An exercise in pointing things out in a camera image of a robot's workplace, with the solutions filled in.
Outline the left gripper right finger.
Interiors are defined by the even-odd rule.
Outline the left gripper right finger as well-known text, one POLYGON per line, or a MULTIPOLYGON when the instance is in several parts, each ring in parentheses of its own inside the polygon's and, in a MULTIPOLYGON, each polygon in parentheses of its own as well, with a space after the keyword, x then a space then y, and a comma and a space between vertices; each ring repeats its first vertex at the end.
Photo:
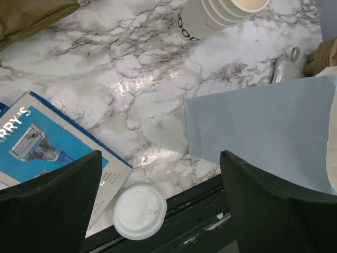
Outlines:
POLYGON ((291 183, 230 151, 221 176, 240 252, 336 252, 336 196, 291 183))

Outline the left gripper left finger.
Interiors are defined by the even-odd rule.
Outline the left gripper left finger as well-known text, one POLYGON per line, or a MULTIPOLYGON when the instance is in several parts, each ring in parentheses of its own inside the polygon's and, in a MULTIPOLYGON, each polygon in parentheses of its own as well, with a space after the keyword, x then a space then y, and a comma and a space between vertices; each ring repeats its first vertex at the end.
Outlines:
POLYGON ((80 252, 102 176, 102 153, 1 190, 1 252, 80 252))

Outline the stack of white lids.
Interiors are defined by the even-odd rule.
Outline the stack of white lids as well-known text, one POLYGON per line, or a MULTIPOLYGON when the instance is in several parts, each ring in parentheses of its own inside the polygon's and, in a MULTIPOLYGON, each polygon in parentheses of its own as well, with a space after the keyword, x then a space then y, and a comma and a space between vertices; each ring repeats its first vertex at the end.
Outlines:
POLYGON ((129 240, 144 240, 162 227, 167 202, 153 186, 136 183, 127 187, 115 201, 113 222, 116 231, 129 240))

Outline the stack of paper cups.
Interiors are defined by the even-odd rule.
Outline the stack of paper cups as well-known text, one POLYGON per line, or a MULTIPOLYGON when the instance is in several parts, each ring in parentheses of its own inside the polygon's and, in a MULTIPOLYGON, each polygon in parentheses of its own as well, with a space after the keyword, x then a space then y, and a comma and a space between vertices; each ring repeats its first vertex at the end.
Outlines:
POLYGON ((176 19, 178 35, 194 43, 235 26, 264 9, 269 0, 189 0, 176 19))

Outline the light blue paper bag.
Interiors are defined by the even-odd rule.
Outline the light blue paper bag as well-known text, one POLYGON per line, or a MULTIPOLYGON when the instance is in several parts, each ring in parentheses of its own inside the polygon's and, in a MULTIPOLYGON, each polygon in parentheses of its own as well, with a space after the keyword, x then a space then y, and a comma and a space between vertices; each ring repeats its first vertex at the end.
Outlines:
POLYGON ((336 68, 185 101, 189 153, 228 150, 289 182, 336 194, 336 68))

